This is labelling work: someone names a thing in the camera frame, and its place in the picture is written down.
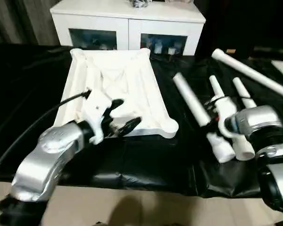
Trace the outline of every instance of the black tablecloth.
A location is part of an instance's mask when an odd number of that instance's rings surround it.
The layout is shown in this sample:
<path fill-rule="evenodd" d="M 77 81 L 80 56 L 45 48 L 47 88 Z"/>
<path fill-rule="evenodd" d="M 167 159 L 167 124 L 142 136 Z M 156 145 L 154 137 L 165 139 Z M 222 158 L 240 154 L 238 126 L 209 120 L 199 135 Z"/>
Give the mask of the black tablecloth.
<path fill-rule="evenodd" d="M 71 64 L 69 47 L 0 45 L 0 156 L 31 123 L 61 100 Z M 241 77 L 258 105 L 274 106 L 283 118 L 283 98 L 235 70 L 192 56 L 152 58 L 152 67 L 171 118 L 179 124 L 172 139 L 160 136 L 107 139 L 81 151 L 64 169 L 61 185 L 169 191 L 202 197 L 259 196 L 254 160 L 219 164 L 184 100 L 172 82 L 181 71 L 202 103 L 213 96 L 214 74 L 238 107 L 232 79 Z M 244 63 L 277 80 L 283 75 L 270 62 Z M 44 119 L 0 167 L 0 181 L 11 181 L 19 163 L 34 149 L 38 136 L 52 126 L 55 113 Z"/>

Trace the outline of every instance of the white pvc pipe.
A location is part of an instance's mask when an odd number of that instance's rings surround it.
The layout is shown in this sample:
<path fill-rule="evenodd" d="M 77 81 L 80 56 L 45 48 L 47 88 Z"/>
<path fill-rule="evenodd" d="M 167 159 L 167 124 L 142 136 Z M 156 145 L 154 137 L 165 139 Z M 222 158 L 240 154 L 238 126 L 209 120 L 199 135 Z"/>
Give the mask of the white pvc pipe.
<path fill-rule="evenodd" d="M 269 79 L 268 77 L 264 76 L 263 74 L 255 71 L 254 69 L 246 66 L 245 64 L 235 60 L 234 58 L 230 57 L 229 55 L 225 54 L 220 49 L 215 49 L 212 54 L 212 57 L 216 60 L 220 60 L 221 62 L 225 63 L 226 65 L 231 66 L 232 68 L 236 69 L 237 71 L 245 74 L 246 76 L 252 78 L 253 80 L 261 83 L 262 85 L 270 88 L 271 90 L 277 92 L 278 94 L 283 96 L 283 86 L 279 83 Z"/>
<path fill-rule="evenodd" d="M 219 85 L 219 82 L 217 81 L 216 77 L 214 75 L 211 75 L 209 77 L 209 81 L 211 82 L 215 96 L 224 97 L 225 94 L 223 90 L 221 89 L 221 86 Z"/>
<path fill-rule="evenodd" d="M 197 123 L 200 126 L 207 125 L 211 121 L 211 118 L 188 85 L 187 81 L 184 79 L 183 75 L 181 73 L 177 73 L 174 76 L 173 81 L 187 103 L 190 111 L 193 113 Z"/>
<path fill-rule="evenodd" d="M 211 75 L 209 80 L 213 87 L 215 97 L 224 97 L 225 95 L 217 78 L 214 75 Z M 229 97 L 227 97 L 216 101 L 216 109 L 219 115 L 219 130 L 220 132 L 225 132 L 225 118 L 237 112 L 236 105 Z M 236 153 L 236 159 L 240 161 L 247 161 L 255 157 L 255 151 L 244 135 L 236 135 L 232 137 L 232 141 L 233 150 Z"/>
<path fill-rule="evenodd" d="M 187 103 L 189 109 L 193 113 L 197 123 L 200 126 L 205 126 L 210 123 L 210 116 L 208 115 L 182 74 L 177 73 L 174 76 L 173 80 L 185 102 Z M 223 137 L 218 136 L 217 133 L 211 132 L 208 133 L 206 137 L 212 146 L 212 151 L 218 162 L 224 163 L 230 161 L 235 157 L 233 148 L 226 140 L 224 140 Z"/>
<path fill-rule="evenodd" d="M 242 98 L 242 102 L 246 108 L 253 108 L 257 107 L 255 101 L 250 98 L 250 94 L 246 90 L 245 86 L 243 85 L 242 81 L 236 77 L 233 79 L 233 83 L 238 91 L 239 96 Z"/>

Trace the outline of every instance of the cabinet door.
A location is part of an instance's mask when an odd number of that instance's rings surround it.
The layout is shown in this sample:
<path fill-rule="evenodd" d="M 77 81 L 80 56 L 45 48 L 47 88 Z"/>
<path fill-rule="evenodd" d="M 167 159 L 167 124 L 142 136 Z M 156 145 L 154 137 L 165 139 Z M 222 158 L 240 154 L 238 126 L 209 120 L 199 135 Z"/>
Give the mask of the cabinet door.
<path fill-rule="evenodd" d="M 128 19 L 52 14 L 61 45 L 128 50 Z"/>
<path fill-rule="evenodd" d="M 129 49 L 194 55 L 203 23 L 129 20 Z"/>

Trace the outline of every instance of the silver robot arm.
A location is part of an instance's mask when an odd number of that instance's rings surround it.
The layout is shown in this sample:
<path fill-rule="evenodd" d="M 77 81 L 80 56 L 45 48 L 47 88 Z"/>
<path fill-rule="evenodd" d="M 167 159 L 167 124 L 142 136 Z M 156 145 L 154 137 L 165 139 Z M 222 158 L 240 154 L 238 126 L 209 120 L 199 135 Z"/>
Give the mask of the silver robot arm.
<path fill-rule="evenodd" d="M 227 118 L 225 127 L 253 145 L 263 201 L 283 212 L 283 124 L 276 111 L 267 105 L 244 109 Z"/>
<path fill-rule="evenodd" d="M 92 134 L 91 128 L 89 135 L 84 134 L 75 122 L 45 131 L 36 148 L 20 164 L 10 194 L 24 202 L 48 201 L 62 169 L 85 147 Z"/>
<path fill-rule="evenodd" d="M 122 137 L 141 122 L 137 117 L 121 128 L 115 126 L 110 112 L 122 103 L 121 99 L 111 101 L 93 90 L 84 103 L 86 120 L 72 121 L 41 134 L 36 148 L 18 167 L 10 194 L 0 202 L 4 209 L 0 226 L 40 224 L 65 165 L 87 145 L 97 145 L 104 137 Z"/>

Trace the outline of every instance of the white panel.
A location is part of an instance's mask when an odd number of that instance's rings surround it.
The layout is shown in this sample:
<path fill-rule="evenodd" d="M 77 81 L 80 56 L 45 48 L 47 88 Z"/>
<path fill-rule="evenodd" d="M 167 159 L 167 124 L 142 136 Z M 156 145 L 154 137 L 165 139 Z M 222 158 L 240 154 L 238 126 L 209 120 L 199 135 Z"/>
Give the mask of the white panel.
<path fill-rule="evenodd" d="M 117 49 L 128 50 L 128 19 L 52 14 L 61 45 L 72 46 L 69 28 L 116 31 Z"/>
<path fill-rule="evenodd" d="M 165 22 L 152 20 L 129 20 L 129 49 L 141 46 L 141 34 L 162 34 L 187 36 L 183 55 L 194 55 L 203 24 L 184 22 Z"/>

